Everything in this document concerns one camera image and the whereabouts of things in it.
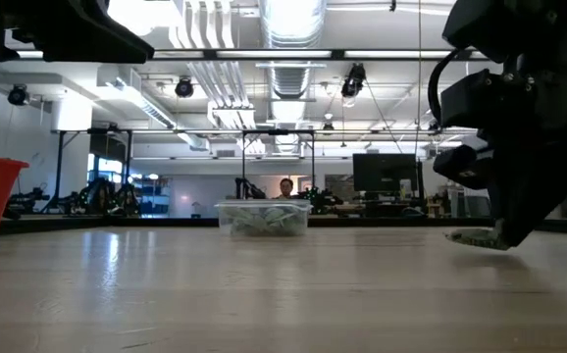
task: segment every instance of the wooden table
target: wooden table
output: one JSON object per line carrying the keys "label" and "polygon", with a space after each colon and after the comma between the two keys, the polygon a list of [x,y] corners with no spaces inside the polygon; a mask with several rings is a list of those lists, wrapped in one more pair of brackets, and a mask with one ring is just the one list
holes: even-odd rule
{"label": "wooden table", "polygon": [[107,228],[0,237],[0,352],[567,353],[567,234]]}

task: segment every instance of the person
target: person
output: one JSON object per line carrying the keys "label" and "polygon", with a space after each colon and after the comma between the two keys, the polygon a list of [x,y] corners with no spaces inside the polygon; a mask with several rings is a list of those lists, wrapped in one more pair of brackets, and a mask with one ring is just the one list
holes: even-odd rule
{"label": "person", "polygon": [[287,177],[283,178],[282,181],[280,181],[280,190],[282,191],[282,194],[278,197],[278,199],[291,199],[292,196],[290,193],[292,193],[293,188],[294,182]]}

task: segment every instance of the clear plastic bin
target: clear plastic bin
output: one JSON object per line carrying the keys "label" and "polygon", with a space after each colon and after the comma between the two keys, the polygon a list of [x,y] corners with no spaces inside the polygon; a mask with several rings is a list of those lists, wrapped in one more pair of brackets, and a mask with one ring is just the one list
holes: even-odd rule
{"label": "clear plastic bin", "polygon": [[228,200],[216,205],[225,235],[299,236],[307,231],[309,200]]}

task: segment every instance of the black monitor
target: black monitor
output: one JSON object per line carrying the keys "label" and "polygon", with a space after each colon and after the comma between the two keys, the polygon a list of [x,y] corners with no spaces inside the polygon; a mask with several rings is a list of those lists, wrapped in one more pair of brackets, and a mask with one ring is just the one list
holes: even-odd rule
{"label": "black monitor", "polygon": [[410,180],[412,191],[418,189],[416,155],[353,155],[355,191],[397,192],[401,190],[402,180]]}

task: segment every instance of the robotic arm in background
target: robotic arm in background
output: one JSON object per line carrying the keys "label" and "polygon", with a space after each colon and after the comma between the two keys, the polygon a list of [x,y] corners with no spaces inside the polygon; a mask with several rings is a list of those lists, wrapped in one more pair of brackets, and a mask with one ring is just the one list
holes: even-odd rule
{"label": "robotic arm in background", "polygon": [[[478,130],[487,147],[439,155],[434,169],[489,191],[494,230],[458,231],[452,241],[507,250],[567,196],[567,1],[457,0],[443,38],[456,49],[435,68],[428,98],[440,127]],[[448,63],[473,46],[503,64],[464,77],[438,101]]]}

